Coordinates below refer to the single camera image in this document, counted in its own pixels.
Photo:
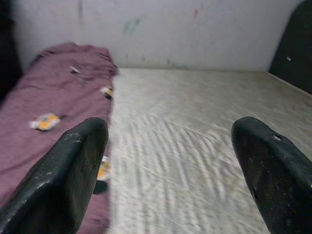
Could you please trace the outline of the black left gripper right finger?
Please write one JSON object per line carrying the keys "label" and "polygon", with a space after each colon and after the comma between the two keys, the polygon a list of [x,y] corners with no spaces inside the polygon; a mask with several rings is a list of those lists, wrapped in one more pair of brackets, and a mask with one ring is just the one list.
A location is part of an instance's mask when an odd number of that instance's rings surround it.
{"label": "black left gripper right finger", "polygon": [[254,117],[235,121],[232,145],[248,189],[272,234],[312,232],[312,162]]}

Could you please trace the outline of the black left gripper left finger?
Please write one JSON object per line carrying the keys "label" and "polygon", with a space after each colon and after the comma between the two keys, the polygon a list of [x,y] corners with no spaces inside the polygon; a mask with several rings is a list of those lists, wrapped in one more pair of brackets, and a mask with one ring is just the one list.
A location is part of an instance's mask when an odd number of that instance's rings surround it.
{"label": "black left gripper left finger", "polygon": [[1,233],[76,233],[90,202],[107,141],[107,123],[98,117],[66,131],[1,207]]}

